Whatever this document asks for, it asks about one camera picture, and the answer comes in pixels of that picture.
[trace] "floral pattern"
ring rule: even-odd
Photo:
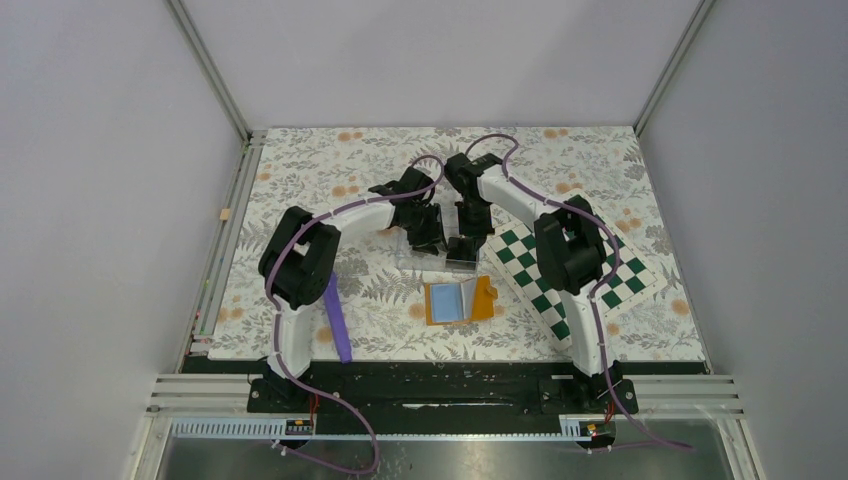
[[[256,265],[288,207],[328,211],[361,197],[373,185],[399,178],[408,163],[422,154],[447,159],[481,135],[494,132],[509,133],[521,142],[511,161],[512,172],[550,193],[584,190],[665,277],[662,290],[607,321],[618,358],[703,360],[671,242],[630,127],[270,130],[227,278],[210,358],[257,359],[268,354],[273,307],[265,298]],[[473,154],[502,155],[508,147],[506,141],[492,139],[475,147]],[[434,162],[422,165],[433,177],[438,175]],[[447,206],[456,194],[447,182],[443,185],[435,198]],[[492,216],[496,226],[513,221],[497,207]],[[343,246],[336,258],[354,359],[556,361],[568,357],[567,348],[550,339],[485,257],[479,273],[490,275],[500,294],[495,317],[468,325],[427,326],[423,283],[455,278],[444,272],[398,270],[394,254],[400,234],[375,232]],[[316,302],[311,318],[313,358],[337,359],[322,302]]]

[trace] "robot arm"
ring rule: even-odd
[[[415,192],[432,183],[420,170],[407,168],[400,180],[369,189],[370,194],[363,198],[365,205],[337,213],[310,227],[283,259],[271,288],[274,295],[284,300],[279,335],[272,339],[272,350],[280,351],[296,377],[309,368],[312,336],[306,317],[310,306],[327,289],[339,246],[393,226],[407,231],[413,249],[436,253],[438,246],[445,244],[441,209],[430,204],[432,195],[424,198],[421,194],[401,201],[369,201]],[[301,207],[291,207],[283,214],[259,261],[259,273],[265,282],[285,246],[312,218]],[[268,363],[277,375],[284,376],[277,362],[269,358]]]
[[[615,357],[609,346],[601,345],[589,301],[589,291],[600,280],[606,258],[598,228],[583,217],[527,195],[506,179],[500,168],[502,163],[492,154],[474,161],[463,154],[448,159],[446,176],[463,198],[457,207],[459,231],[465,237],[450,241],[454,245],[482,245],[480,236],[484,239],[494,232],[491,204],[527,225],[536,237],[539,273],[557,291],[565,308],[574,365],[590,378],[602,374],[600,348],[607,349],[607,358]],[[592,213],[589,203],[581,197],[565,203]],[[574,238],[567,239],[564,230],[573,232]]]

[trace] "green and white checkered board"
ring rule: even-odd
[[[627,245],[624,234],[614,225],[610,228],[618,240],[621,266],[609,284],[598,291],[601,313],[607,320],[630,310],[648,296],[660,291],[666,284],[665,278],[654,273],[644,256]],[[565,309],[556,291],[542,279],[536,264],[536,238],[521,222],[511,223],[503,229],[500,234],[486,242],[484,252],[507,278],[510,286],[536,320],[549,327],[557,341],[570,345]],[[604,242],[607,259],[602,269],[606,275],[612,270],[615,259],[609,240],[605,238]]]

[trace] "white enclosure wall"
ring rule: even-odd
[[[115,479],[239,141],[161,1],[5,1],[0,477]]]
[[[187,0],[253,128],[632,125],[698,0]]]
[[[642,138],[770,479],[848,468],[846,25],[844,0],[718,2]]]

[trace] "metal frame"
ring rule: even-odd
[[[725,453],[734,478],[764,479],[762,465],[751,443],[745,412],[733,378],[727,375],[630,375],[640,403],[643,420],[710,419],[720,432]],[[212,425],[214,438],[229,438],[222,426],[257,424],[257,420],[273,423],[286,418],[303,418],[308,414],[251,414],[246,411],[250,385],[245,375],[166,374],[157,378],[148,404],[149,422],[141,455],[134,469],[136,480],[156,478],[169,436],[187,419]],[[602,415],[561,415],[561,422],[601,420]],[[240,438],[244,429],[234,430],[232,438]],[[316,435],[323,440],[367,440],[365,435]],[[378,435],[387,441],[572,441],[567,435]]]
[[[657,80],[656,85],[654,85],[654,89],[651,90],[651,94],[648,95],[648,100],[645,102],[645,106],[642,107],[642,112],[639,113],[639,117],[636,119],[636,124],[633,125],[633,131],[636,132],[636,137],[641,137],[642,132],[645,131],[645,127],[651,120],[654,110],[656,110],[657,105],[665,95],[669,83],[677,73],[680,63],[689,52],[689,47],[692,46],[692,42],[694,42],[695,37],[701,30],[701,26],[704,24],[704,21],[707,19],[707,15],[709,15],[710,10],[712,10],[715,3],[716,0],[701,0],[701,3],[699,3],[698,7],[695,9],[695,13],[692,14],[692,18],[689,19],[689,24],[687,24],[686,28],[683,30],[683,35],[680,36],[677,46],[674,47],[671,58],[669,58],[668,62],[665,64],[665,68],[663,68],[660,78]]]
[[[203,352],[208,346],[203,340],[214,329],[217,312],[226,286],[233,251],[244,219],[253,179],[265,144],[267,131],[251,131],[235,100],[226,87],[220,71],[212,60],[200,34],[182,0],[166,0],[180,30],[185,35],[210,88],[221,103],[227,118],[238,136],[245,142],[245,151],[236,167],[227,193],[225,207],[230,217],[223,221],[217,231],[207,259],[203,283],[198,291],[192,321],[189,322],[182,343],[175,372],[179,372],[186,351]],[[665,94],[670,81],[703,25],[715,0],[702,0],[686,26],[674,52],[657,80],[635,125],[637,137],[646,125]],[[148,414],[141,424],[137,448],[130,455],[128,471],[130,478],[148,480],[156,478],[165,454],[167,441],[174,428],[174,419],[203,418],[244,419],[245,423],[257,419],[279,420],[299,417],[300,414],[251,414],[246,411],[249,380],[258,375],[225,374],[164,374],[154,386],[148,404]],[[695,420],[712,419],[721,433],[725,452],[735,478],[764,479],[762,465],[751,443],[747,420],[736,393],[732,377],[723,375],[628,375],[634,383],[640,403],[640,419],[651,420]],[[562,421],[599,420],[600,415],[564,415]],[[318,436],[316,438],[336,440],[361,440],[359,435]],[[556,435],[379,435],[383,440],[404,441],[555,441]]]
[[[194,22],[188,13],[188,9],[186,9],[182,0],[166,0],[165,3],[168,5],[171,14],[174,16],[174,20],[177,22],[180,31],[185,36],[192,53],[194,53],[194,56],[197,59],[197,62],[200,64],[200,69],[203,71],[203,75],[206,76],[206,80],[209,81],[209,87],[221,103],[221,107],[223,107],[224,113],[227,115],[227,119],[229,119],[230,123],[233,125],[233,128],[236,130],[236,134],[238,134],[239,138],[241,138],[243,142],[246,142],[250,138],[250,127],[247,125],[238,105],[236,105],[235,100],[233,100],[233,96],[227,89],[227,84],[224,82],[223,77],[221,77],[221,72],[218,70],[218,67],[215,66],[212,56],[209,55],[209,50],[203,43],[203,39],[200,38],[200,33],[197,31],[197,27],[194,25]]]
[[[179,358],[174,372],[179,372],[182,368],[186,352],[201,353],[209,349],[209,345],[204,340],[211,338],[215,328],[217,312],[221,308],[224,288],[233,262],[233,252],[247,211],[250,191],[262,157],[266,135],[265,130],[253,132],[250,142],[233,171],[223,206],[230,210],[230,217],[222,221],[215,232],[212,248],[203,270],[203,279],[193,304],[195,309],[192,311],[191,321],[180,343]]]

